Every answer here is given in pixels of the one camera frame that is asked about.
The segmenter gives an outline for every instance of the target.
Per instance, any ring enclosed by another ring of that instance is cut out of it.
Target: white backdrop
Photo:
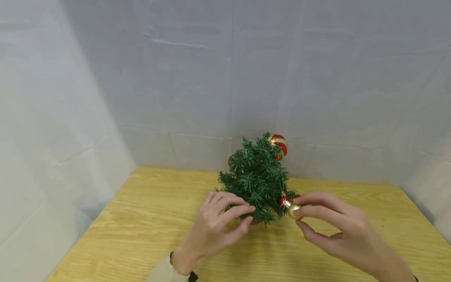
[[[226,169],[264,131],[451,241],[451,2],[33,3],[0,9],[0,273],[45,277],[136,166]]]

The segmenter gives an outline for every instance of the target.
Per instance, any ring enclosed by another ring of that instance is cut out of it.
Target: christmas ornament
[[[294,220],[300,220],[301,219],[301,217],[298,217],[298,216],[296,216],[294,214],[294,211],[300,209],[301,206],[296,205],[295,203],[291,202],[290,199],[285,195],[285,193],[282,194],[281,205],[284,206],[287,209],[288,216],[290,218],[292,218]]]
[[[232,163],[231,159],[232,159],[232,156],[230,156],[230,157],[229,157],[229,161],[228,161],[228,165],[229,165],[229,168],[231,168],[231,167],[232,167],[232,165],[233,165],[233,163]]]
[[[288,153],[288,144],[285,140],[285,138],[282,135],[279,134],[271,134],[268,137],[269,143],[273,146],[279,146],[281,150],[277,153],[276,159],[281,160],[283,157],[285,157]]]

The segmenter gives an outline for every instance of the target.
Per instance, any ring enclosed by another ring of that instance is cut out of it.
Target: finger
[[[220,214],[223,212],[228,206],[230,205],[247,205],[249,206],[246,201],[244,201],[242,198],[238,196],[225,196],[219,200],[218,203],[212,208],[212,211],[214,211],[216,214]]]
[[[293,214],[301,218],[313,217],[321,219],[337,227],[341,231],[351,231],[351,221],[349,217],[324,206],[303,206],[298,210],[295,210]]]
[[[224,224],[224,226],[225,226],[232,219],[240,217],[247,213],[252,213],[253,211],[255,211],[255,207],[247,205],[247,204],[241,205],[241,206],[235,206],[235,207],[232,207],[231,209],[229,209],[228,211],[226,211],[225,213],[223,213],[222,215],[220,215],[219,220],[220,220],[221,224]]]
[[[210,201],[210,203],[208,204],[209,207],[214,207],[216,206],[216,204],[223,198],[226,196],[235,196],[237,197],[235,194],[233,193],[229,193],[229,192],[216,192],[215,196],[213,197],[213,199]]]
[[[300,206],[305,205],[321,205],[326,208],[333,209],[342,214],[351,214],[354,207],[343,202],[335,197],[333,194],[325,191],[312,192],[304,194],[300,197],[293,199],[293,203]]]
[[[203,202],[202,206],[200,207],[200,209],[204,209],[212,201],[215,194],[216,194],[215,192],[210,192],[205,201]]]
[[[239,223],[239,226],[235,230],[226,233],[225,234],[226,245],[232,245],[236,241],[238,241],[241,237],[243,237],[243,235],[249,231],[249,225],[251,224],[252,220],[253,217],[246,217]]]
[[[331,240],[329,239],[329,237],[315,232],[315,230],[313,230],[313,228],[311,228],[310,225],[308,225],[307,223],[305,223],[301,220],[296,221],[296,224],[299,226],[299,228],[301,228],[302,233],[304,233],[304,238],[308,242],[319,247],[320,249],[325,251],[327,254],[331,253],[331,249],[333,246],[332,246],[332,243],[331,243]]]
[[[345,234],[343,232],[340,232],[340,233],[334,234],[332,236],[329,236],[329,238],[331,238],[331,239],[343,239],[344,236],[345,236]]]

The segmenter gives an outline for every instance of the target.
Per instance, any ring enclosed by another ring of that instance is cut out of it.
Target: table top
[[[207,194],[219,187],[206,171],[138,168],[47,281],[145,281],[184,237]],[[325,190],[363,208],[374,228],[428,282],[451,277],[451,247],[401,189],[392,185],[292,178],[300,194]],[[326,234],[336,230],[306,220]],[[308,243],[285,217],[248,233],[196,269],[200,281],[374,281]]]

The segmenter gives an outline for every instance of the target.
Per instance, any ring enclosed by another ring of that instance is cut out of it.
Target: miniature christmas tree
[[[279,162],[287,153],[285,139],[265,133],[254,142],[243,138],[242,146],[229,158],[229,171],[219,173],[221,191],[234,193],[255,206],[253,223],[266,225],[280,220],[287,213],[282,199],[295,196],[287,188],[288,172]]]

